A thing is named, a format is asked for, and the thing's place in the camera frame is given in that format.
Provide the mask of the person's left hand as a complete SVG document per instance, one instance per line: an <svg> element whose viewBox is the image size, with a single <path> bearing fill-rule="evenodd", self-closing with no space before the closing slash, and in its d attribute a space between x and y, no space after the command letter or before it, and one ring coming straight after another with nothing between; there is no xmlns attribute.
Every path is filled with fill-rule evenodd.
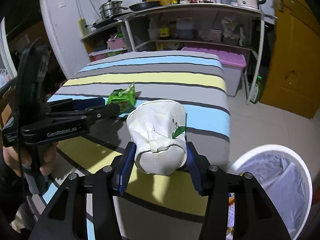
<svg viewBox="0 0 320 240"><path fill-rule="evenodd" d="M58 142L50 144L43 155L43 163L40 167L40 172L43 176L47 176L52 173L55 166L55 159L57 153ZM18 153L16 152L17 147L3 147L4 162L19 176L21 177L20 161L22 165L29 166L32 163L31 156L26 150L21 150L21 159L19 160Z"/></svg>

